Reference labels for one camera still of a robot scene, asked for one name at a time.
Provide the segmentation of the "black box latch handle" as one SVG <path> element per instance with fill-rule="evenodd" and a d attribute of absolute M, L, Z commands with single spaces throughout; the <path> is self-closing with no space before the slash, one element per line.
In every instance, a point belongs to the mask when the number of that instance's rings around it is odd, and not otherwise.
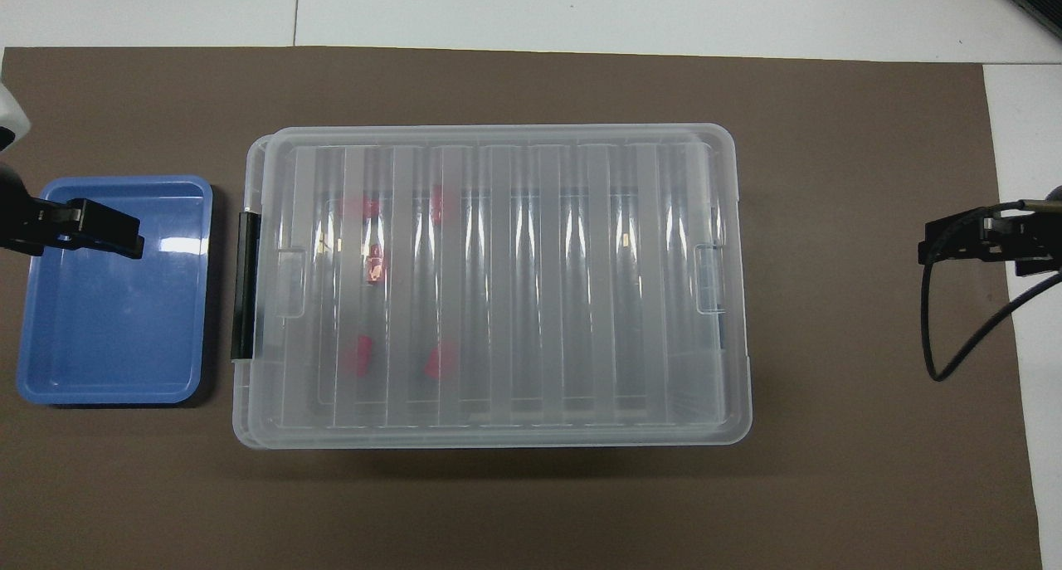
<path fill-rule="evenodd" d="M 253 356 L 256 324 L 256 289 L 261 215 L 241 212 L 236 228 L 234 306 L 232 306 L 232 361 Z"/>

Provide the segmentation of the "blue plastic tray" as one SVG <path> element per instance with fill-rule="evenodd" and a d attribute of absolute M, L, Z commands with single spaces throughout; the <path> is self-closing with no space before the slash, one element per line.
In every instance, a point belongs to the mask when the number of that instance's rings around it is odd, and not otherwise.
<path fill-rule="evenodd" d="M 65 178 L 140 222 L 138 260 L 48 248 L 29 267 L 16 385 L 42 405 L 175 405 L 202 380 L 213 191 L 193 174 Z"/>

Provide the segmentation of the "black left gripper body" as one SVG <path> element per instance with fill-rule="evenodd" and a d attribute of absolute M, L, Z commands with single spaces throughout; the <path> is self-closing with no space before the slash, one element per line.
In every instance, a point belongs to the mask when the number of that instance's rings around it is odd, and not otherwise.
<path fill-rule="evenodd" d="M 0 163 L 0 248 L 27 256 L 41 256 L 52 204 L 33 197 L 22 177 L 11 166 Z"/>

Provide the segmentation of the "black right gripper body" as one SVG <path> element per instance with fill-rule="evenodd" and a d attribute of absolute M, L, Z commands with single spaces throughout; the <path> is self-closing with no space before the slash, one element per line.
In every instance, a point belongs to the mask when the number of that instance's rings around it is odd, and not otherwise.
<path fill-rule="evenodd" d="M 1001 217 L 995 222 L 1004 261 L 1018 276 L 1062 271 L 1062 213 Z"/>

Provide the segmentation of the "brown table mat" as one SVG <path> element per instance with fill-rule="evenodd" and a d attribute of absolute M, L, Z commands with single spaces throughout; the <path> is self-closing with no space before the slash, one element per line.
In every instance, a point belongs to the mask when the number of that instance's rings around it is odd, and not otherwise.
<path fill-rule="evenodd" d="M 343 48 L 10 48 L 32 192 L 215 188 L 193 407 L 17 392 L 0 252 L 0 570 L 1037 570 L 1010 325 L 944 383 L 919 352 L 925 222 L 998 198 L 979 65 Z M 732 446 L 257 451 L 232 430 L 244 158 L 290 125 L 720 124 L 738 153 L 753 424 Z"/>

